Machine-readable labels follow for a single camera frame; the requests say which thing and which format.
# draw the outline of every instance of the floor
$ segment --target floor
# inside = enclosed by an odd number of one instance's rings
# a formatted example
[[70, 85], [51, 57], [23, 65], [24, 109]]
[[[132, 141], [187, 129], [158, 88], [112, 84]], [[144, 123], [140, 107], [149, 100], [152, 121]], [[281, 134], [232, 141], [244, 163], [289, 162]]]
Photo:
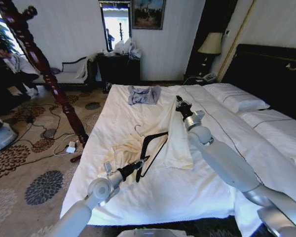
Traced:
[[[105, 104], [107, 94], [100, 88], [92, 93], [68, 91], [68, 100], [89, 134]], [[78, 166], [70, 159], [82, 153], [77, 143], [74, 154], [65, 146], [77, 141], [50, 91], [39, 87], [39, 95], [1, 117], [19, 137], [0, 151], [0, 237], [42, 237], [58, 221], [63, 199]], [[185, 230], [200, 237], [241, 236], [234, 217], [207, 218], [145, 228]], [[80, 236], [115, 237], [123, 230], [143, 226], [87, 226]], [[264, 226], [254, 236], [268, 235]]]

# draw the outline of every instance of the window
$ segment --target window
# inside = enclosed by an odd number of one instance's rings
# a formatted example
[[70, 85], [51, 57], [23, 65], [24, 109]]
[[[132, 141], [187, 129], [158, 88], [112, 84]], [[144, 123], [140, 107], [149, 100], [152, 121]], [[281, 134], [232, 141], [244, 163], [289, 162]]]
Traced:
[[131, 37], [130, 1], [99, 1], [107, 50], [112, 51], [120, 40]]
[[0, 15], [0, 34], [2, 35], [2, 37], [4, 37], [4, 40], [7, 41], [5, 45], [8, 44], [10, 46], [9, 49], [11, 52], [24, 56], [23, 50], [21, 49], [20, 45], [14, 38], [14, 35], [10, 31], [6, 23], [3, 21], [1, 15]]

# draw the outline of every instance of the black headboard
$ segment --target black headboard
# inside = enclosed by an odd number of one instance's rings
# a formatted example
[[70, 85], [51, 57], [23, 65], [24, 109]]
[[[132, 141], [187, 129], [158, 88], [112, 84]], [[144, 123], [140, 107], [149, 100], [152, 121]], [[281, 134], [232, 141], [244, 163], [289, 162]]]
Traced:
[[222, 82], [296, 119], [296, 48], [239, 44]]

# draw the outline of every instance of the picture frame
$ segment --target picture frame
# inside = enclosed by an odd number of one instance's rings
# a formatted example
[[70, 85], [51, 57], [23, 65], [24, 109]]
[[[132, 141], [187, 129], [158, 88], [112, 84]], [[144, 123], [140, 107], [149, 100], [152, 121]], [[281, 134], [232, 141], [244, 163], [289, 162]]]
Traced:
[[162, 30], [166, 0], [132, 0], [132, 28]]

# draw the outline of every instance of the pillowcase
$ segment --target pillowcase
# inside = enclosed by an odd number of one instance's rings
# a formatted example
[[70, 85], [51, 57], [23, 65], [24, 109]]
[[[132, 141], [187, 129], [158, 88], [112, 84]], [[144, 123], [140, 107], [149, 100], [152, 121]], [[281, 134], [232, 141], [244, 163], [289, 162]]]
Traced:
[[270, 107], [263, 100], [231, 84], [215, 83], [205, 85], [204, 88], [234, 113], [263, 110]]
[[82, 78], [85, 75], [85, 64], [82, 64], [77, 73], [75, 74], [75, 79]]
[[240, 118], [296, 164], [296, 120], [275, 110], [247, 112]]

